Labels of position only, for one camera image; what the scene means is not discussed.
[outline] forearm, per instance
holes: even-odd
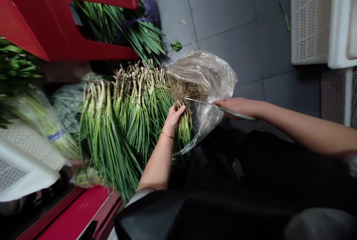
[[[174,135],[173,129],[163,127],[168,135]],[[151,188],[154,190],[165,190],[171,174],[172,145],[173,139],[161,134],[154,151],[144,169],[136,191]]]
[[[312,151],[346,156],[357,153],[357,130],[267,102],[257,102],[257,117]]]

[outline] red plastic stool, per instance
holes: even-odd
[[[0,0],[0,35],[46,61],[137,59],[132,48],[94,42],[77,30],[73,0]],[[85,0],[136,9],[138,0]]]

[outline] person's left hand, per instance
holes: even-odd
[[[176,104],[174,104],[168,111],[167,118],[163,127],[163,131],[173,136],[175,133],[175,128],[179,125],[179,119],[181,114],[185,111],[186,107],[182,105],[177,109]]]

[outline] hand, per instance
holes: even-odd
[[[240,113],[243,115],[259,118],[259,110],[258,105],[262,103],[257,100],[249,100],[245,98],[233,98],[233,99],[225,99],[225,100],[216,100],[214,104],[224,107],[228,110],[231,110],[236,113]],[[234,117],[228,113],[224,113],[224,116],[238,119],[238,117]]]
[[[163,131],[173,136],[175,128],[179,125],[179,119],[181,114],[185,111],[186,106],[182,105],[178,110],[176,104],[174,104],[168,111],[167,118],[163,127]]]

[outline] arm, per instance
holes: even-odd
[[[256,100],[234,98],[215,103],[262,119],[317,153],[340,156],[357,153],[357,130],[353,128]]]
[[[180,115],[186,107],[181,106],[177,111],[175,106],[169,109],[162,131],[167,135],[174,136],[175,128],[179,123]],[[160,134],[159,140],[155,146],[152,155],[145,166],[136,191],[151,188],[154,190],[166,190],[168,180],[171,174],[172,164],[172,145],[174,140],[163,133]]]

